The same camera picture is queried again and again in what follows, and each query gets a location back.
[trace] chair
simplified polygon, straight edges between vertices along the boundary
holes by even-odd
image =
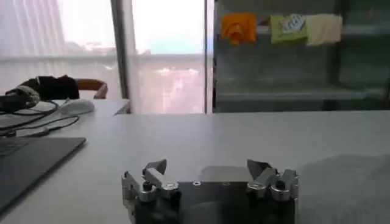
[[[79,90],[92,90],[96,91],[93,96],[94,99],[106,99],[108,92],[108,85],[100,80],[96,79],[76,79]]]

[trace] white table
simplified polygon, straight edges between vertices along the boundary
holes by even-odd
[[[92,100],[92,102],[98,117],[126,114],[130,110],[130,100],[128,99]]]
[[[298,169],[302,172],[302,223],[368,223],[366,219],[372,217],[377,223],[387,223],[384,211],[390,208],[390,200],[382,198],[389,198],[390,188],[381,189],[386,191],[384,197],[378,197],[379,189],[363,192],[368,206],[359,210],[360,201],[345,193],[351,187],[345,179],[361,189],[367,187],[364,182],[373,170],[382,170],[382,178],[390,173],[389,133],[387,111],[100,119],[88,131],[73,130],[69,136],[87,137],[84,149],[1,223],[129,223],[121,201],[121,175],[125,170],[141,173],[146,163],[162,158],[168,159],[166,174],[178,181],[198,179],[205,166],[245,166],[248,158],[268,161],[278,169]],[[350,156],[329,159],[345,154]],[[333,184],[334,179],[342,183]],[[333,204],[339,198],[341,208]]]

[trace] beige cloth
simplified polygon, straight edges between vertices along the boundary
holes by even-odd
[[[342,17],[332,14],[306,16],[307,46],[341,41]]]

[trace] laptop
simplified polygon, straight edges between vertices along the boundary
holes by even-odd
[[[0,138],[0,216],[84,142],[85,138]]]

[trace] towel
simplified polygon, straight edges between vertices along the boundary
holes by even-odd
[[[256,16],[251,13],[234,13],[222,20],[222,37],[228,38],[232,45],[241,42],[256,42]]]
[[[332,14],[306,16],[307,46],[341,41],[342,17]]]
[[[307,37],[305,16],[291,14],[289,16],[271,15],[271,42],[299,40]]]

